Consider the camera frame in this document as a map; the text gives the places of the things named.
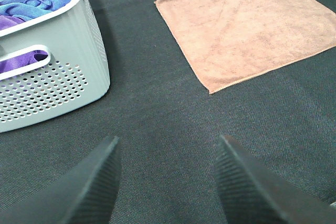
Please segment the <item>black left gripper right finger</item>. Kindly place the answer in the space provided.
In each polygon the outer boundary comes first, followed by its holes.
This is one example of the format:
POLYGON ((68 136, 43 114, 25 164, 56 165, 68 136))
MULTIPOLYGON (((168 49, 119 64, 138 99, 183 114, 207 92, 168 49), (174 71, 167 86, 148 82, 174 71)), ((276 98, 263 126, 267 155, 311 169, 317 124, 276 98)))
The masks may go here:
POLYGON ((335 207, 276 175, 231 136, 218 138, 214 178, 228 223, 335 223, 335 207))

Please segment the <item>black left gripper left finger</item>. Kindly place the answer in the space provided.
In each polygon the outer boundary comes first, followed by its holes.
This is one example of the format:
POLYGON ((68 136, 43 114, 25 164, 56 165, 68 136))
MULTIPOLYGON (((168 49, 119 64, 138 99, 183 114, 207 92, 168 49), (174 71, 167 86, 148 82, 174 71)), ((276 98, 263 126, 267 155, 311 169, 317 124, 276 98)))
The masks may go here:
POLYGON ((76 167, 1 211, 1 223, 109 223, 121 177, 121 143, 106 137, 76 167))

